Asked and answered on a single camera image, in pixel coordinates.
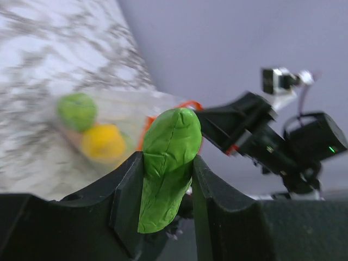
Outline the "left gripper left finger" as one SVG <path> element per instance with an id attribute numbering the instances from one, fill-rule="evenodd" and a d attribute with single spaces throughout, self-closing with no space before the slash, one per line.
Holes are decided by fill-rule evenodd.
<path id="1" fill-rule="evenodd" d="M 1 194 L 1 260 L 131 260 L 136 256 L 143 158 L 61 201 Z"/>

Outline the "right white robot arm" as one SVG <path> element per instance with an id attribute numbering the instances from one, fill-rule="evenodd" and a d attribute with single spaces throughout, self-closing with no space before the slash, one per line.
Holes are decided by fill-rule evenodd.
<path id="1" fill-rule="evenodd" d="M 280 176 L 286 193 L 272 198 L 321 199 L 319 174 L 323 160 L 347 151 L 347 139 L 335 121 L 323 111 L 300 114 L 294 121 L 312 118 L 292 131 L 278 135 L 269 122 L 276 108 L 264 97 L 247 92 L 236 101 L 195 112 L 202 135 L 226 155 L 251 158 L 262 174 Z"/>

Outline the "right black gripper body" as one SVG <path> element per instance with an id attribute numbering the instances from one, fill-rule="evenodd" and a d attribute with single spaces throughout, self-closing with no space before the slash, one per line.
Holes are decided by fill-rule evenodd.
<path id="1" fill-rule="evenodd" d="M 263 174 L 296 174 L 299 171 L 299 163 L 290 146 L 269 123 L 256 131 L 249 142 L 234 152 L 251 158 L 256 165 L 262 167 Z"/>

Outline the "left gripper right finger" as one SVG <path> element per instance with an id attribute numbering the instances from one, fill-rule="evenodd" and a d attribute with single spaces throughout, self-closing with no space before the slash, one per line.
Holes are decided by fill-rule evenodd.
<path id="1" fill-rule="evenodd" d="M 198 260 L 347 260 L 347 202 L 254 200 L 194 159 Z"/>

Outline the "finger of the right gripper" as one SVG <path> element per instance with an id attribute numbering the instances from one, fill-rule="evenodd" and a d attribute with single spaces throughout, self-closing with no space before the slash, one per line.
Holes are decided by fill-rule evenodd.
<path id="1" fill-rule="evenodd" d="M 197 110 L 195 114 L 204 138 L 221 152 L 238 151 L 276 116 L 265 98 L 251 92 L 229 104 Z"/>

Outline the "clear zip top bag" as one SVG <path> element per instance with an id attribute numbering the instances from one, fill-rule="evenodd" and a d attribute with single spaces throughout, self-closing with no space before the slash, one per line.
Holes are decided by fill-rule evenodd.
<path id="1" fill-rule="evenodd" d="M 55 100 L 53 122 L 98 172 L 108 173 L 141 149 L 159 114 L 177 107 L 203 108 L 156 91 L 72 92 Z"/>

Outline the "bright green citrus toy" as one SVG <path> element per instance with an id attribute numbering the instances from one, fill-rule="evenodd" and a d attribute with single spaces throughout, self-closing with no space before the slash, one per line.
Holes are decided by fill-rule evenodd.
<path id="1" fill-rule="evenodd" d="M 98 107 L 89 95 L 77 92 L 59 98 L 56 111 L 62 125 L 81 133 L 94 125 Z"/>

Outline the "yellow pear toy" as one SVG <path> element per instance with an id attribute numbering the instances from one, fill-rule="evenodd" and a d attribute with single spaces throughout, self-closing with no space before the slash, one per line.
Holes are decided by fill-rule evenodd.
<path id="1" fill-rule="evenodd" d="M 126 142 L 115 125 L 95 125 L 82 135 L 80 150 L 94 161 L 109 164 L 124 155 Z"/>

